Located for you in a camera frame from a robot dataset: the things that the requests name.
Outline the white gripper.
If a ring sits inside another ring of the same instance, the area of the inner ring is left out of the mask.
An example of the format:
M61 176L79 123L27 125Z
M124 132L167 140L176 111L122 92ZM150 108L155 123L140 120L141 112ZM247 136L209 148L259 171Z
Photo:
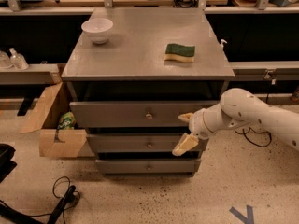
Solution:
M183 134L174 147L172 154L181 156L198 145L198 138L208 139L219 130L230 128L232 118L221 110L221 105L202 108L195 113L180 114L178 118L188 123L191 134Z

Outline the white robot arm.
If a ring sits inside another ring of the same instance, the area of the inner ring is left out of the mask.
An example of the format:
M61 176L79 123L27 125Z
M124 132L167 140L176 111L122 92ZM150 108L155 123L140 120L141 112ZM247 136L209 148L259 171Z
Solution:
M233 88L209 108L178 118L188 123L190 134L183 134L172 154L181 156L220 130L234 130L249 123L258 124L295 150L299 150L299 114L269 105L249 91Z

